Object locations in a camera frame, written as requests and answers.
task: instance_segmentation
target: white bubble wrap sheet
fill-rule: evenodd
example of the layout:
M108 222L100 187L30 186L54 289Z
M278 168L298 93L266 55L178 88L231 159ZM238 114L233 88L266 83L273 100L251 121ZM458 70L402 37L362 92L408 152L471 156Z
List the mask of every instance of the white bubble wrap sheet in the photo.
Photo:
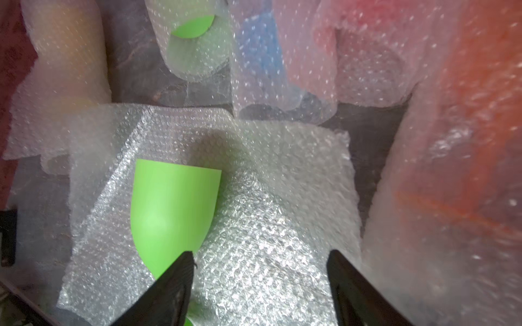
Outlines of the white bubble wrap sheet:
M11 104L5 159L42 155L48 173L67 173L66 116L110 103L101 17L94 0L22 0L23 19L38 53Z
M119 122L112 132L92 129L107 113ZM234 120L221 109L137 104L101 106L77 121L69 201L75 246L60 307L108 325L152 284L129 223L140 158L223 171L216 214L195 256L194 325L337 324L328 254L337 248L360 265L347 134ZM96 155L101 143L107 150Z

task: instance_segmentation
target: bubble wrap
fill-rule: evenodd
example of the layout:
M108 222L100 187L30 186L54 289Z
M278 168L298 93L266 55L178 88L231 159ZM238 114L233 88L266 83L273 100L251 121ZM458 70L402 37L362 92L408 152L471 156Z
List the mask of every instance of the bubble wrap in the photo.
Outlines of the bubble wrap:
M111 101L100 13L94 0L22 0L21 8L38 59L13 95L4 158L41 154L44 171L67 173L55 160L68 151L66 115Z
M217 109L99 110L120 123L112 133L86 136L100 114L90 111L73 129L72 139L91 147L72 153L75 245L61 307L107 325L153 282L129 224L134 165L142 158L223 171L216 214L195 257L188 313L194 325L336 325L328 253L339 248L360 265L346 134L234 120ZM93 157L101 142L113 157ZM85 215L76 216L80 211Z
M223 67L230 56L230 24L225 0L145 0L161 56L170 71L200 81ZM191 19L215 15L210 29L195 39L172 31Z
M199 82L187 82L170 73L144 0L98 0L98 6L113 102L177 107L232 102L228 65Z
M51 313L72 248L68 185L67 176L44 173L38 158L22 159L8 202L8 207L18 211L16 262L0 268L1 273Z
M522 3L444 6L455 34L400 126L363 270L416 325L521 325Z
M257 104L270 107L271 115L265 114L264 118L279 116L320 124L332 117L337 107L334 99L321 100L289 81L272 1L233 0L229 10L234 38L231 83L235 115L260 118L252 115L252 110L243 112Z
M291 82L363 106L403 102L441 12L440 0L274 2Z

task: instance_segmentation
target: red object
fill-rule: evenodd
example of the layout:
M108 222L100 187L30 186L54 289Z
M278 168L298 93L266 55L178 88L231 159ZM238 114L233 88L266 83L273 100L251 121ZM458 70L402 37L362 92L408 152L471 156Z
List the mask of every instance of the red object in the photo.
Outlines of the red object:
M11 97L38 56L23 25L19 0L11 1L0 19L0 153L3 153L9 135ZM0 159L0 209L5 208L16 166L17 161Z
M470 159L464 160L465 170L450 168L456 165L451 155L420 167L406 182L407 187L415 184L414 188L398 197L426 212L439 212L455 224L465 219L481 232L522 240L517 215L504 209L507 201L495 202L509 193L516 184L513 179L519 177L501 174L517 165L516 154L509 148L520 146L522 3L474 0L462 21L456 48L440 80L438 114L444 118L436 131L457 128L466 121L472 128L465 149ZM427 189L427 184L436 186Z

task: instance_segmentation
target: dark red surface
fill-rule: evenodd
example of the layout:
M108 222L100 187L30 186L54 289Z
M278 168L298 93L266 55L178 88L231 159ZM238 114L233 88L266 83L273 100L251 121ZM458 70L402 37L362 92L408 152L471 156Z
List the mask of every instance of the dark red surface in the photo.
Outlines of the dark red surface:
M20 1L12 0L0 25L0 153L5 150L9 135L11 97L37 57L23 25ZM17 161L0 159L0 209L7 202L16 165Z

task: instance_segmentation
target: green cup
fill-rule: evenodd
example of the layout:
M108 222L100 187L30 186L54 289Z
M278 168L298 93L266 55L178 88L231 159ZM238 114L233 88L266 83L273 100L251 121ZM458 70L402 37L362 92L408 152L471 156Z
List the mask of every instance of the green cup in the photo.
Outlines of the green cup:
M221 170L138 159L130 230L157 279L184 252L197 252L210 229Z
M195 39L205 34L214 22L214 15L203 16L189 20L176 28L172 35L181 39Z

